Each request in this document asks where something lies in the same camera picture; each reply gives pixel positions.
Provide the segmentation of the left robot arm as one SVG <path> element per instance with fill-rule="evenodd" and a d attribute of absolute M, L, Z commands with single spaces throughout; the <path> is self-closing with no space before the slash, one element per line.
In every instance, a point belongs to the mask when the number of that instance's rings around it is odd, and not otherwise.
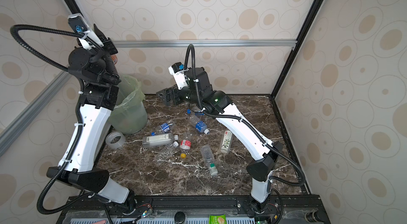
<path fill-rule="evenodd" d="M 115 182 L 107 170 L 96 168 L 94 163 L 118 97 L 121 80 L 111 57 L 117 50 L 96 26 L 90 27 L 79 19 L 71 20 L 70 26 L 81 35 L 82 43 L 68 58 L 68 73 L 81 85 L 75 108 L 77 122 L 63 158 L 58 166 L 47 171 L 50 181 L 38 198 L 37 208 L 42 213 L 50 212 L 43 202 L 52 185 L 60 182 L 89 191 L 90 196 L 98 195 L 122 212 L 130 213 L 136 204 L 134 192 Z"/>

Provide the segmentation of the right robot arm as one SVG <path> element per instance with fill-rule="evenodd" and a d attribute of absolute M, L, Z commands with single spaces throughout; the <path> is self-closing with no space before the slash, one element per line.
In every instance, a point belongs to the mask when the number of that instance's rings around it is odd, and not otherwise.
<path fill-rule="evenodd" d="M 252 162 L 247 172 L 252 177 L 251 197 L 264 203 L 271 192 L 270 177 L 281 151 L 261 134 L 238 110 L 232 99 L 220 90 L 213 90 L 203 68 L 185 68 L 181 63 L 169 67 L 176 84 L 161 90 L 157 95 L 166 106 L 183 102 L 196 104 L 208 117 L 224 125 L 249 151 Z"/>

